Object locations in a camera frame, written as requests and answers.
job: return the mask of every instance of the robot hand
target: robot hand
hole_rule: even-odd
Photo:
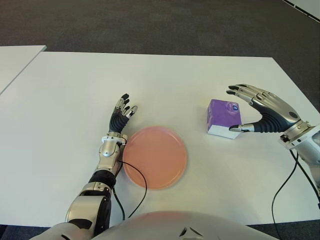
[[[273,93],[238,84],[229,86],[227,94],[236,95],[259,111],[262,119],[249,124],[233,125],[233,132],[284,132],[280,142],[288,149],[295,149],[309,166],[312,177],[320,192],[320,125],[311,126],[285,101]]]
[[[229,128],[230,131],[280,133],[301,121],[297,112],[289,104],[269,91],[247,84],[232,85],[229,89],[226,91],[227,94],[236,95],[245,100],[262,115],[261,120],[233,125]]]
[[[137,106],[133,106],[131,109],[130,106],[126,106],[129,101],[129,95],[126,93],[116,103],[110,119],[109,132],[121,134],[129,119],[136,113]]]

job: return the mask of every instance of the fingertip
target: fingertip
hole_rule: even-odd
[[[235,85],[231,85],[231,86],[229,86],[229,89],[231,89],[231,90],[239,90],[239,87],[235,86]]]
[[[128,94],[128,93],[125,93],[125,94],[122,95],[121,98],[123,98],[124,100],[126,100],[127,98],[129,98],[129,94]]]
[[[236,95],[236,92],[231,90],[227,90],[226,93],[230,95]]]
[[[229,127],[229,131],[237,132],[235,129],[239,129],[239,125],[232,125]]]

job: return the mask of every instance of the table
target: table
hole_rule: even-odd
[[[47,47],[0,46],[0,95],[23,69]]]
[[[187,210],[244,225],[271,223],[273,196],[294,167],[278,143],[281,134],[244,133],[234,140],[206,134],[211,99],[238,102],[244,123],[260,118],[225,93],[241,83],[274,92],[305,121],[319,124],[317,110],[272,58],[41,52],[0,96],[0,224],[64,221],[98,163],[101,137],[123,93],[139,107],[123,133],[167,127],[182,138],[188,155],[181,179],[148,191],[136,214]],[[115,188],[128,215],[144,189],[123,170]],[[121,212],[112,200],[114,225]],[[319,218],[300,170],[278,195],[274,212],[277,222]]]

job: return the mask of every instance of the wire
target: wire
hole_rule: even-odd
[[[291,178],[291,176],[294,174],[294,172],[295,172],[295,170],[296,170],[296,168],[297,168],[297,165],[298,165],[299,153],[297,153],[296,156],[295,156],[294,153],[292,152],[292,150],[290,150],[290,152],[291,152],[291,155],[292,155],[293,159],[295,160],[295,164],[294,164],[293,170],[291,171],[290,175],[286,178],[286,180],[284,181],[284,183],[281,185],[281,187],[279,188],[279,190],[275,193],[275,195],[274,195],[274,197],[273,197],[273,200],[272,200],[272,205],[271,205],[271,213],[272,213],[273,224],[274,224],[276,233],[278,234],[280,240],[282,240],[282,238],[281,238],[281,235],[280,235],[280,233],[279,233],[279,230],[278,230],[278,227],[277,227],[277,224],[276,224],[276,221],[275,221],[275,216],[274,216],[274,203],[275,203],[275,199],[276,199],[278,193],[281,191],[281,189],[286,185],[286,183],[288,182],[288,180],[289,180],[289,179]]]
[[[145,184],[145,191],[144,191],[143,198],[142,198],[142,200],[140,201],[140,203],[138,204],[138,206],[136,206],[136,208],[133,210],[133,212],[128,216],[128,218],[130,218],[130,217],[136,212],[136,210],[140,207],[140,205],[142,204],[142,202],[145,200],[145,197],[146,197],[146,195],[147,195],[147,190],[148,190],[147,181],[146,181],[145,176],[142,174],[142,172],[139,171],[139,169],[137,169],[135,166],[133,166],[133,165],[131,165],[130,163],[127,163],[127,162],[125,162],[125,161],[120,161],[120,160],[119,160],[118,162],[123,163],[123,164],[127,164],[127,165],[129,165],[130,167],[132,167],[132,168],[134,168],[135,170],[137,170],[137,171],[141,174],[141,176],[143,177],[144,184]]]
[[[124,211],[124,208],[122,207],[122,204],[121,204],[121,202],[120,202],[120,200],[119,200],[119,198],[118,198],[118,196],[116,194],[115,187],[113,187],[112,191],[113,191],[114,198],[115,198],[116,202],[119,204],[119,207],[121,209],[122,221],[124,221],[126,219],[125,211]]]

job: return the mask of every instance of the purple box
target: purple box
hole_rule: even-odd
[[[229,127],[241,125],[238,103],[212,99],[207,109],[206,123],[208,134],[235,139],[239,132],[229,131]]]

